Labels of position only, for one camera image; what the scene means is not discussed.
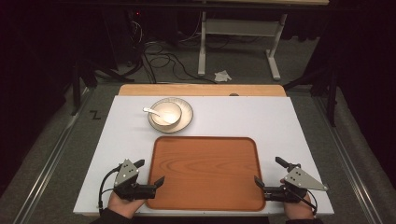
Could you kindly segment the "white ceramic spoon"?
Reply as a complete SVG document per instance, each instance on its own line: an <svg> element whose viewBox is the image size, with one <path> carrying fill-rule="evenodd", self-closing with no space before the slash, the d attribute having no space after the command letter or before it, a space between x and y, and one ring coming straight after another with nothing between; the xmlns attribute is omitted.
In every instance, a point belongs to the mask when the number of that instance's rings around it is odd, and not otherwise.
<svg viewBox="0 0 396 224"><path fill-rule="evenodd" d="M161 118L164 122L166 122L168 124L173 124L173 123L177 122L177 116L175 114L173 114L173 113L160 112L160 111L156 111L154 109L151 109L149 107L144 107L143 111L158 116L159 118Z"/></svg>

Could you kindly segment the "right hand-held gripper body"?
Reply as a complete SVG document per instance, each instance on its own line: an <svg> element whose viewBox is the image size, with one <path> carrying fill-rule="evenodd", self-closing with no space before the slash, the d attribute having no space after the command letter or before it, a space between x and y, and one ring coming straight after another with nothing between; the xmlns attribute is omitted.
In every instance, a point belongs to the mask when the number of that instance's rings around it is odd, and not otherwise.
<svg viewBox="0 0 396 224"><path fill-rule="evenodd" d="M264 199L282 203L299 203L310 189L326 191L329 188L309 175L300 164L281 163L287 169L280 187L264 187Z"/></svg>

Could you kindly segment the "black metal stand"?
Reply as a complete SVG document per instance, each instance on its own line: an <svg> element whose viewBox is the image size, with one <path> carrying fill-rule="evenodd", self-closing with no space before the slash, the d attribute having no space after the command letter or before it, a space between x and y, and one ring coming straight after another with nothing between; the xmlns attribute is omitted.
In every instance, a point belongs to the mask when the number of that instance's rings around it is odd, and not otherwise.
<svg viewBox="0 0 396 224"><path fill-rule="evenodd" d="M85 86L88 88L96 88L98 85L98 81L94 74L96 70L99 70L100 72L116 79L117 81L121 81L124 83L134 83L133 79L123 77L122 75L117 74L115 71L103 67L98 63L92 62L87 59L77 60L72 70L72 90L74 106L72 115L76 115L77 112L82 108L82 93L80 81L83 81Z"/></svg>
<svg viewBox="0 0 396 224"><path fill-rule="evenodd" d="M283 85L285 91L288 91L298 85L310 83L312 85L310 93L312 96L327 96L326 118L330 124L335 126L334 110L336 102L336 89L338 72L340 68L337 65L329 64L321 67L307 75L294 79L290 83Z"/></svg>

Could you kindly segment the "person's left hand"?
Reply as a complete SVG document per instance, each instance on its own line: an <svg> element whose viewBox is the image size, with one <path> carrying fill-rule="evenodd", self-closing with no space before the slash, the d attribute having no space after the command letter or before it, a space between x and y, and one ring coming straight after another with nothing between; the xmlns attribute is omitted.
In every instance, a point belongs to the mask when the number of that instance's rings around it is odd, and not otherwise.
<svg viewBox="0 0 396 224"><path fill-rule="evenodd" d="M145 202L145 200L131 202L123 200L115 192L112 192L107 203L107 208L123 217L132 218Z"/></svg>

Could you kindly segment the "brown wooden tray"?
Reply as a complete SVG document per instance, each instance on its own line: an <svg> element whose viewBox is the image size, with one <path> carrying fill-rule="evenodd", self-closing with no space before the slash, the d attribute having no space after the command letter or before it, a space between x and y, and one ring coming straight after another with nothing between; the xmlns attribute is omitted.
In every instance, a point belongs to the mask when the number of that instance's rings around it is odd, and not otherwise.
<svg viewBox="0 0 396 224"><path fill-rule="evenodd" d="M148 207L156 210L261 211L261 167L248 137L162 136L154 143L148 182L163 178Z"/></svg>

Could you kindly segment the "white table board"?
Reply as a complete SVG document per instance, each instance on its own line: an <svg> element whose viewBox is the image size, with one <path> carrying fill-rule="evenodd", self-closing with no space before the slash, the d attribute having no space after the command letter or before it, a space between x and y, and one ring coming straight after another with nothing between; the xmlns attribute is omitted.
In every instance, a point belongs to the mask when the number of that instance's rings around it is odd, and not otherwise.
<svg viewBox="0 0 396 224"><path fill-rule="evenodd" d="M143 111L159 96L117 96L109 110L92 162L75 204L74 212L98 214L99 186L111 169L125 159L144 159L138 181L145 183L155 140L161 135L149 125ZM249 137L255 141L264 183L274 186L287 172L276 164L281 157L299 163L320 179L311 151L289 97L186 96L193 119L179 136Z"/></svg>

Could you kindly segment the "person's right hand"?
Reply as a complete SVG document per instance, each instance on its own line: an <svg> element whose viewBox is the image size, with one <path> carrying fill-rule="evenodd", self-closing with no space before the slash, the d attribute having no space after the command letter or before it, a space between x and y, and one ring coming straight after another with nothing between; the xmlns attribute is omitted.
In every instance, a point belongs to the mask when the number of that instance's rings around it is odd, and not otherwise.
<svg viewBox="0 0 396 224"><path fill-rule="evenodd" d="M284 213L288 219L313 219L312 207L304 201L298 203L283 203Z"/></svg>

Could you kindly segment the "wooden table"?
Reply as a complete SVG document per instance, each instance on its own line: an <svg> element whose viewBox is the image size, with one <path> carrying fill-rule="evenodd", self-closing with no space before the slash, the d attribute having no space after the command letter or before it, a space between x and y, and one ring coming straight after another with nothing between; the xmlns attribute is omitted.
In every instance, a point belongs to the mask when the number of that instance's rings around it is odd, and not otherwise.
<svg viewBox="0 0 396 224"><path fill-rule="evenodd" d="M286 97L280 85L243 84L125 84L121 96L280 96Z"/></svg>

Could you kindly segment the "crumpled white tissue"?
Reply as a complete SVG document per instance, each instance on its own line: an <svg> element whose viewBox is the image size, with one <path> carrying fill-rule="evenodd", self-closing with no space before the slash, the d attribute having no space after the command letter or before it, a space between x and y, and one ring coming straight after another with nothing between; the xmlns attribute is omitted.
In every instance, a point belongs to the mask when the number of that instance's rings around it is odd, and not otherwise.
<svg viewBox="0 0 396 224"><path fill-rule="evenodd" d="M232 79L232 78L230 77L230 75L227 73L226 70L217 72L217 73L215 74L215 80L216 80L217 82L227 82L227 81L229 81L229 80L231 80L231 79Z"/></svg>

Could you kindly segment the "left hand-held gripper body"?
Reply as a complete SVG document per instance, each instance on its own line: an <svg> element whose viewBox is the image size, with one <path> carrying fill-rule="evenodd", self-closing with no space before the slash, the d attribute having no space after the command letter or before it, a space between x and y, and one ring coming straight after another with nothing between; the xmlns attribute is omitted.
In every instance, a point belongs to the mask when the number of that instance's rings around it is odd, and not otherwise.
<svg viewBox="0 0 396 224"><path fill-rule="evenodd" d="M114 182L113 191L123 200L146 200L154 199L156 187L154 185L140 185L137 182L139 168L134 167L134 163L126 159L120 167Z"/></svg>

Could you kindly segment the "white frame desk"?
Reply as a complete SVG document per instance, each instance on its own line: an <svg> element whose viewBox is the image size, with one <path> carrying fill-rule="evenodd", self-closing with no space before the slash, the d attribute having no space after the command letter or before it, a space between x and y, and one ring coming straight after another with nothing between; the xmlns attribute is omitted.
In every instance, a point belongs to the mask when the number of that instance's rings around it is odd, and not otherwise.
<svg viewBox="0 0 396 224"><path fill-rule="evenodd" d="M322 7L329 5L329 0L202 0L208 6L210 3L225 5L248 4L256 7ZM278 19L270 21L251 21L238 19L208 19L206 12L201 12L201 44L198 59L197 74L199 77L205 75L206 64L206 37L208 35L241 35L256 37L272 37L271 48L265 51L265 57L270 67L273 80L280 80L280 74L276 65L275 53L280 37L283 33L288 13L280 14Z"/></svg>

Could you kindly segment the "white bowl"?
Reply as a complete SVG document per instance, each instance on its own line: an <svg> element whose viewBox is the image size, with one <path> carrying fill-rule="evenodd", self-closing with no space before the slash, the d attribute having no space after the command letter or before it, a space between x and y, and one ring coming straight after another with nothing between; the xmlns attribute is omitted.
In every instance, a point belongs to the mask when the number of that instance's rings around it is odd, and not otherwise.
<svg viewBox="0 0 396 224"><path fill-rule="evenodd" d="M173 102L161 102L152 107L153 110L160 113L160 116L151 114L151 119L154 124L162 127L176 126L182 115L179 105Z"/></svg>

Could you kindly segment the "dark equipment box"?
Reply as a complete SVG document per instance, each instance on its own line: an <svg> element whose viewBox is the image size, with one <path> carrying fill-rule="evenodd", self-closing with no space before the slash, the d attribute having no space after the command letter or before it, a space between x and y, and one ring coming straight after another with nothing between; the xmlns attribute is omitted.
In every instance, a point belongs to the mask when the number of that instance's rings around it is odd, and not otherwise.
<svg viewBox="0 0 396 224"><path fill-rule="evenodd" d="M139 22L141 14L139 11L126 9L124 15L129 32L129 39L132 44L132 62L138 63L145 45L143 28Z"/></svg>

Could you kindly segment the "white plate with dark rim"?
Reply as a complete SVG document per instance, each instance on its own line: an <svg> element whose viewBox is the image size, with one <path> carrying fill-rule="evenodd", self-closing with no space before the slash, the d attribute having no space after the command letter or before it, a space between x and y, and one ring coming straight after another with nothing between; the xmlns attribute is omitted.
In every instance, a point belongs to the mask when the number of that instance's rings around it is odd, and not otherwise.
<svg viewBox="0 0 396 224"><path fill-rule="evenodd" d="M191 123L193 118L193 109L191 105L181 98L167 97L156 102L151 107L151 109L160 111L164 108L164 104L166 103L172 103L173 105L177 105L180 108L181 114L179 121L177 121L175 124L168 124L161 120L157 115L149 114L148 122L150 125L155 130L162 133L176 133L186 128Z"/></svg>

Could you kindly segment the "metal floor rail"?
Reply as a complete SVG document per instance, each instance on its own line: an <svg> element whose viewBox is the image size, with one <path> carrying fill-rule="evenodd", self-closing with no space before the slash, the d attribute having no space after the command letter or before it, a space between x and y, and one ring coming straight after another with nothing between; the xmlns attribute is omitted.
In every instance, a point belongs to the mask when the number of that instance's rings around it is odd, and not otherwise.
<svg viewBox="0 0 396 224"><path fill-rule="evenodd" d="M347 154L347 149L341 139L339 132L336 130L335 126L331 125L327 118L325 103L321 98L318 97L314 97L313 101L332 136L332 140L335 143L336 151L340 157L343 169L367 221L369 224L383 224L383 220L374 205L368 189L363 183L361 176L353 164L352 159Z"/></svg>
<svg viewBox="0 0 396 224"><path fill-rule="evenodd" d="M44 165L40 169L40 173L36 176L35 182L29 188L29 194L26 196L18 214L13 218L12 224L28 224L35 208L40 201L43 192L45 191L52 175L62 158L64 153L64 146L68 141L69 135L78 120L82 108L89 101L92 96L92 89L85 88L80 92L81 99L76 105L73 105L73 110L65 117L66 121L62 127L61 132L57 135L56 142L50 150L50 154L45 159Z"/></svg>

